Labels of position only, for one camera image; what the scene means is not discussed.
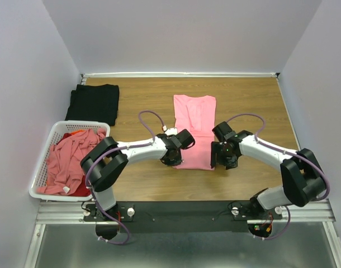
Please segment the pink t shirt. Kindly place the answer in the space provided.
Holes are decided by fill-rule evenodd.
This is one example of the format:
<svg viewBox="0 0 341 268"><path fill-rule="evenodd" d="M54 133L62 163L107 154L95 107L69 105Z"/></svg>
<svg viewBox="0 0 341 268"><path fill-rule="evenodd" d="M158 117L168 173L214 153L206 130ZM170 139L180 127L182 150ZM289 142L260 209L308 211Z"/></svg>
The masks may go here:
<svg viewBox="0 0 341 268"><path fill-rule="evenodd" d="M187 129L195 139L195 145L182 150L182 163L176 169L212 170L211 143L215 140L216 98L213 96L189 97L174 95L175 127Z"/></svg>

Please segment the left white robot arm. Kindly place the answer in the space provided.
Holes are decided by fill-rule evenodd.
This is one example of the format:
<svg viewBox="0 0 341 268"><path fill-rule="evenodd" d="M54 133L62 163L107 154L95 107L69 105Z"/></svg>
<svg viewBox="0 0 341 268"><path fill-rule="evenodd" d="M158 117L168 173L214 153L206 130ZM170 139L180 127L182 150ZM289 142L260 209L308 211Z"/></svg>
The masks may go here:
<svg viewBox="0 0 341 268"><path fill-rule="evenodd" d="M80 161L86 186L91 189L93 199L98 204L97 215L104 221L115 216L116 199L112 187L126 166L146 160L159 160L166 166L177 166L182 163L181 151L190 149L195 143L186 129L160 133L148 140L134 142L104 138Z"/></svg>

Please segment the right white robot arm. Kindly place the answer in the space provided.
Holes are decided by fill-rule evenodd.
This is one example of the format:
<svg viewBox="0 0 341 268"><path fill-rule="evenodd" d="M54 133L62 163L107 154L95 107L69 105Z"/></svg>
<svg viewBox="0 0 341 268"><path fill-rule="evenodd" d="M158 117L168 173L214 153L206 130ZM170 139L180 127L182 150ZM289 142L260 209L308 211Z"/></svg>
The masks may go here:
<svg viewBox="0 0 341 268"><path fill-rule="evenodd" d="M233 215L260 219L277 207L304 207L329 194L329 183L311 150L296 151L276 146L249 131L235 132L227 122L219 123L212 131L217 138L211 144L212 168L222 165L227 170L234 169L238 167L241 156L248 156L281 174L280 186L266 188L244 203L236 202L231 208Z"/></svg>

